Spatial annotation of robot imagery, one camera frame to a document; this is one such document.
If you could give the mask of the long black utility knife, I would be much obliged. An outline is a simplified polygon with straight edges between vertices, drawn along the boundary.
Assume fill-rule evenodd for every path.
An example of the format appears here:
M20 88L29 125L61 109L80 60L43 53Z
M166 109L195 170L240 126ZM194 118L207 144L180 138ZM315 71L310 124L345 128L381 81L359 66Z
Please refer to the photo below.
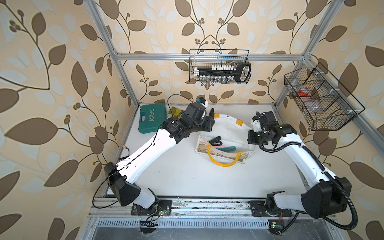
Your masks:
M217 137L213 138L212 140L208 141L208 143L212 146L221 146L223 144L221 139L222 139L221 136L217 136Z

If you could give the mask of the white canvas pouch yellow handles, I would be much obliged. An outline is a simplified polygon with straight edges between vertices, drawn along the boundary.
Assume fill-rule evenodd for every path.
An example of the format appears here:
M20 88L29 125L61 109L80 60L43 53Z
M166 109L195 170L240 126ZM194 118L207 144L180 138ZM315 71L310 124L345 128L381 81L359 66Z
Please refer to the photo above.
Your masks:
M215 114L215 124L211 132L201 132L198 136L195 153L208 156L214 164L231 167L234 164L245 164L255 152L255 146L247 142L248 132L252 129L240 119L230 115ZM208 143L221 136L222 146L235 146L232 152L223 152Z

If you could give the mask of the teal utility knife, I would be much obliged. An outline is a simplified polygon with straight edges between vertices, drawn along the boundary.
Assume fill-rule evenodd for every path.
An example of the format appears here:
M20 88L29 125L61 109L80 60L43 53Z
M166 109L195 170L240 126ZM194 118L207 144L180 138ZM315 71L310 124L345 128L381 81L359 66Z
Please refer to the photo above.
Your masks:
M237 148L235 146L231 146L231 147L226 147L226 148L223 148L223 149L218 149L220 151L223 151L223 152L232 152L232 151L235 151Z

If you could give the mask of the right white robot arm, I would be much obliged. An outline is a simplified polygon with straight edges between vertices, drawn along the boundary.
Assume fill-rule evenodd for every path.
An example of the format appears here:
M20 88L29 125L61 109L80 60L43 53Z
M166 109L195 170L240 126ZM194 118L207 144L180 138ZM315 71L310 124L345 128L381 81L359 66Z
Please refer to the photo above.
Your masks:
M350 199L352 185L349 180L337 177L325 167L291 125L276 125L268 130L250 130L248 143L258 145L266 153L285 151L310 187L306 193L280 191L268 194L266 208L270 214L279 209L288 209L306 213L314 219L324 219L350 209L352 219L357 220L357 211Z

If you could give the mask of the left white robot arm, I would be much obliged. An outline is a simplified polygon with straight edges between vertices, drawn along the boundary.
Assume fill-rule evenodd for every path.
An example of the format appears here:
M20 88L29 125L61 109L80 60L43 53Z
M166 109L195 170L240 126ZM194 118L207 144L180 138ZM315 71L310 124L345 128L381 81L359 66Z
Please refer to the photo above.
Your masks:
M191 133L210 132L215 124L214 109L205 116L202 124L187 124L188 121L182 117L168 118L159 126L155 135L131 156L117 164L109 162L105 166L106 182L122 207L131 203L144 209L154 206L156 195L150 189L139 187L137 179L158 157Z

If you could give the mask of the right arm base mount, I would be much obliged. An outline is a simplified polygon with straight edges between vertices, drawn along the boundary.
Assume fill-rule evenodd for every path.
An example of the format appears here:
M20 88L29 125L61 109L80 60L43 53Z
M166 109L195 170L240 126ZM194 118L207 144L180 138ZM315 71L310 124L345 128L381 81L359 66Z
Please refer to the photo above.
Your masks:
M292 217L292 211L280 209L272 198L253 200L248 202L253 217Z

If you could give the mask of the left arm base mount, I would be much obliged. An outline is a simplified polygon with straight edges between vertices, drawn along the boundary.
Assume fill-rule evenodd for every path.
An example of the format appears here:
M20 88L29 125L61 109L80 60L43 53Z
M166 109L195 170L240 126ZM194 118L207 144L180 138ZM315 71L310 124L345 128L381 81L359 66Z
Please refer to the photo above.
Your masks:
M133 204L131 215L132 216L168 216L172 211L172 200L158 199L148 208L145 209L139 205Z

